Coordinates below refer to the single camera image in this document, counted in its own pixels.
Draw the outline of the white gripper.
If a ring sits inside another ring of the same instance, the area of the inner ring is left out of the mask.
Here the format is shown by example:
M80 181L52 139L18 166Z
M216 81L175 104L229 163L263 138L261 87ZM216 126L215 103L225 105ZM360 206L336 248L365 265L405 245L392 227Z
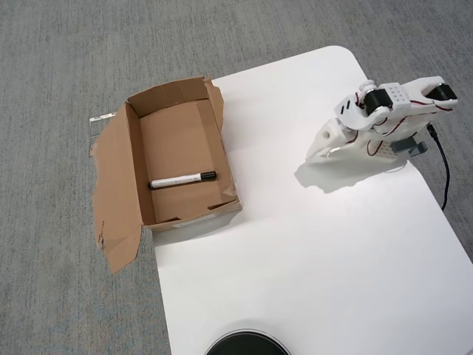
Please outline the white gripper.
M316 138L305 157L308 163L325 161L332 148L343 146L350 140L350 131L338 118L332 118L322 126Z

